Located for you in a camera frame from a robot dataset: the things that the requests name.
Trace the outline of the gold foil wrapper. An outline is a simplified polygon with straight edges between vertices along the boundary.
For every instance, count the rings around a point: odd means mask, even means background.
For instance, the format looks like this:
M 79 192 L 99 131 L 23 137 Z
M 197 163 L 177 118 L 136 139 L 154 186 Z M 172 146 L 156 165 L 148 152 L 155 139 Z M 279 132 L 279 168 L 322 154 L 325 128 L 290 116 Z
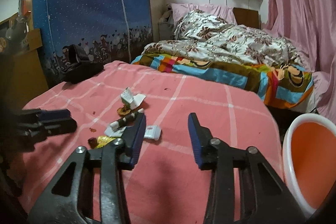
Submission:
M 114 139 L 113 137 L 109 136 L 98 136 L 96 138 L 89 138 L 88 144 L 91 149 L 98 149 L 106 146 L 108 143 L 112 142 Z

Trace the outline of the brown dried peel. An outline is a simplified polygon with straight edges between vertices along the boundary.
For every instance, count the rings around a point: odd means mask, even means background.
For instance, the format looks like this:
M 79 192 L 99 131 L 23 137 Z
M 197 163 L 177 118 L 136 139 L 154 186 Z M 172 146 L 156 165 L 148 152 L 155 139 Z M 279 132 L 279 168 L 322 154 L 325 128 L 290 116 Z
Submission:
M 126 105 L 117 109 L 117 114 L 120 117 L 124 117 L 124 116 L 130 114 L 131 112 L 132 112 L 132 110 L 129 107 L 127 107 Z

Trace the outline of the green white medicine box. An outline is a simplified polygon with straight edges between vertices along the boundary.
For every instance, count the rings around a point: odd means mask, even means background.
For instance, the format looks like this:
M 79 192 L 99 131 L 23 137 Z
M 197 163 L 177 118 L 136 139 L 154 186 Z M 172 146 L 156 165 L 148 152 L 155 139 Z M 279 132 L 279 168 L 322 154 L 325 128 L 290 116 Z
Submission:
M 120 95 L 122 103 L 130 108 L 130 110 L 134 110 L 138 108 L 144 99 L 146 98 L 145 94 L 133 94 L 130 88 L 126 88 Z

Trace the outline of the clear plastic blister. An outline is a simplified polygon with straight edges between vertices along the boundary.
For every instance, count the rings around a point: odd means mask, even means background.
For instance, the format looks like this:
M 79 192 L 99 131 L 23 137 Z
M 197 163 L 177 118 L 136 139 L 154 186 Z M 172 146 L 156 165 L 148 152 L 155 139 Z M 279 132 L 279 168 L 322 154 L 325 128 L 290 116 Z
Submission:
M 147 126 L 145 130 L 145 139 L 158 141 L 161 137 L 161 128 L 157 125 Z

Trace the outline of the white ointment tube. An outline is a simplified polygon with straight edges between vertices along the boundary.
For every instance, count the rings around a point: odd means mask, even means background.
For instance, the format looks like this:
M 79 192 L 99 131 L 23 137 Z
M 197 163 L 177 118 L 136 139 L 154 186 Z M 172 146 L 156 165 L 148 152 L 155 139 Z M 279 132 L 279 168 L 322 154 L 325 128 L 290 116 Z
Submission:
M 120 137 L 122 137 L 125 130 L 126 130 L 126 127 L 120 127 L 118 129 L 112 129 L 110 126 L 108 126 L 105 129 L 104 134 L 108 137 L 111 137 L 111 138 L 120 138 Z

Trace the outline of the orange white trash bin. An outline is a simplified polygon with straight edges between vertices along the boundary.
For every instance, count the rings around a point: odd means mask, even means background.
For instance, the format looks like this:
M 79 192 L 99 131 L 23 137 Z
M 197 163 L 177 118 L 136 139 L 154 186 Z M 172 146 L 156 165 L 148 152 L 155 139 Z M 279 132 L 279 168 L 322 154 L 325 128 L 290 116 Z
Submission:
M 318 114 L 298 116 L 285 134 L 282 159 L 286 186 L 309 218 L 335 186 L 335 124 Z

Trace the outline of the wooden desk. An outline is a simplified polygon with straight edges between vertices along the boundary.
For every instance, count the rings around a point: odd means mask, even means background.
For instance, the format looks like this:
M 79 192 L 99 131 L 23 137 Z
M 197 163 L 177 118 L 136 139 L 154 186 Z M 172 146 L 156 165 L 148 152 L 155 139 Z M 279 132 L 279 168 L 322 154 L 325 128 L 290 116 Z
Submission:
M 42 48 L 40 29 L 29 30 L 24 17 L 15 13 L 1 21 L 1 76 L 5 77 L 5 100 L 13 109 L 21 109 L 46 92 L 45 74 L 38 50 Z

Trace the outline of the pink plaid blanket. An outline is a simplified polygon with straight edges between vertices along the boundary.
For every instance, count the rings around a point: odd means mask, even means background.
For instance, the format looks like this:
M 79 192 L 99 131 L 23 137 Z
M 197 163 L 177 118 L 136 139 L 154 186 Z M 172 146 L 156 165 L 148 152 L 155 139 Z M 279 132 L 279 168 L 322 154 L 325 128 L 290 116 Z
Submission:
M 256 94 L 115 61 L 91 79 L 58 84 L 27 104 L 29 109 L 68 109 L 78 128 L 73 134 L 50 137 L 24 154 L 27 175 L 19 200 L 25 210 L 32 208 L 75 148 L 102 135 L 118 118 L 125 88 L 145 95 L 147 123 L 162 131 L 159 141 L 143 143 L 135 169 L 123 173 L 133 223 L 202 223 L 211 174 L 195 164 L 187 126 L 190 113 L 230 146 L 257 147 L 283 174 L 278 127 Z

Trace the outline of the colourful cartoon bedsheet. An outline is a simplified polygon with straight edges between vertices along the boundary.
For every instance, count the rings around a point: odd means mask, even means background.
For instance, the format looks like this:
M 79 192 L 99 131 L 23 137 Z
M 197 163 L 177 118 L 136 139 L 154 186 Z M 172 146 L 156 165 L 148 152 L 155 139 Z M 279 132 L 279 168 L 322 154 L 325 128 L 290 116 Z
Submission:
M 132 62 L 160 72 L 180 73 L 256 93 L 265 105 L 300 113 L 315 110 L 313 76 L 297 65 L 279 68 L 192 61 L 168 54 L 141 55 Z

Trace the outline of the blue fabric wardrobe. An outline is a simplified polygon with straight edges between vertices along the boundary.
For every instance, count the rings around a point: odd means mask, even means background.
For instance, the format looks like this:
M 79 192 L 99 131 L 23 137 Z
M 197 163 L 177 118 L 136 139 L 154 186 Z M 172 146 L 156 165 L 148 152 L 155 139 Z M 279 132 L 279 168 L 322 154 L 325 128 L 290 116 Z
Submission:
M 70 65 L 70 46 L 90 61 L 133 61 L 153 41 L 150 0 L 32 0 L 33 26 L 40 30 L 41 66 L 49 86 Z

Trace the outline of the grey bedside cabinet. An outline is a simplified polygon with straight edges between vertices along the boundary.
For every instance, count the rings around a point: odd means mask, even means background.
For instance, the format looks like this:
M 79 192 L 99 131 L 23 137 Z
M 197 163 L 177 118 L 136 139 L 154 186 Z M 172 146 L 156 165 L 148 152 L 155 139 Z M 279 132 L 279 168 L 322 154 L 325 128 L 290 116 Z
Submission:
M 158 32 L 159 32 L 159 41 L 161 40 L 173 40 L 173 24 L 168 22 L 159 22 L 158 23 Z

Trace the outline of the floral white brown duvet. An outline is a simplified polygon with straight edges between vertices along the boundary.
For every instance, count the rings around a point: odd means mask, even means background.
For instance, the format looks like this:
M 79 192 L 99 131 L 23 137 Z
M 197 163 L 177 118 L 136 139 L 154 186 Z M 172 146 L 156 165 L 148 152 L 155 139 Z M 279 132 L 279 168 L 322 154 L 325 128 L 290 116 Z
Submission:
M 173 36 L 172 40 L 148 44 L 143 54 L 167 54 L 193 61 L 239 65 L 302 65 L 302 59 L 289 39 L 275 38 L 257 28 L 230 24 L 198 9 L 177 22 Z

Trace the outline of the wooden headboard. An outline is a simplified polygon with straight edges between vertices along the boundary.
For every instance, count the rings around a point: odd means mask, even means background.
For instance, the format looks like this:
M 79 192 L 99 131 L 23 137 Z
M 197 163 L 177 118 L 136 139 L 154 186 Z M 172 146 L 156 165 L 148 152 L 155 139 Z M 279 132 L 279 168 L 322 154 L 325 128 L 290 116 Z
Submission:
M 252 28 L 260 28 L 260 16 L 256 10 L 233 8 L 233 13 L 238 25 L 245 25 Z

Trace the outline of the pink pillow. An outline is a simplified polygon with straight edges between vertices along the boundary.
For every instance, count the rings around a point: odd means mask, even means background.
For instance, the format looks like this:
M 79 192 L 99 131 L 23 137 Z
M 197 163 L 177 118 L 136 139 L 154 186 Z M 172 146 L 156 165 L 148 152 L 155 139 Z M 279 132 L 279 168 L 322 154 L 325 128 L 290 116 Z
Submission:
M 219 18 L 224 19 L 226 22 L 230 24 L 237 24 L 236 18 L 234 15 L 234 9 L 232 7 L 223 6 L 223 5 L 213 5 L 213 4 L 206 4 L 206 5 L 196 5 L 190 3 L 171 3 L 169 7 L 173 13 L 173 22 L 174 26 L 176 26 L 177 22 L 184 17 L 186 14 L 193 10 L 200 10 L 205 13 L 217 16 Z

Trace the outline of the pink curtain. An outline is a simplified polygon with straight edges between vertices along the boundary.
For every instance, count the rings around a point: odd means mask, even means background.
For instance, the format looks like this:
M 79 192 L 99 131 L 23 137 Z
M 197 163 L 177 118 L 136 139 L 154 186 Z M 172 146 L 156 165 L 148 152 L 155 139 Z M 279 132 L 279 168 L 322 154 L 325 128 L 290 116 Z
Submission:
M 319 114 L 335 121 L 335 0 L 269 0 L 267 29 L 298 48 Z

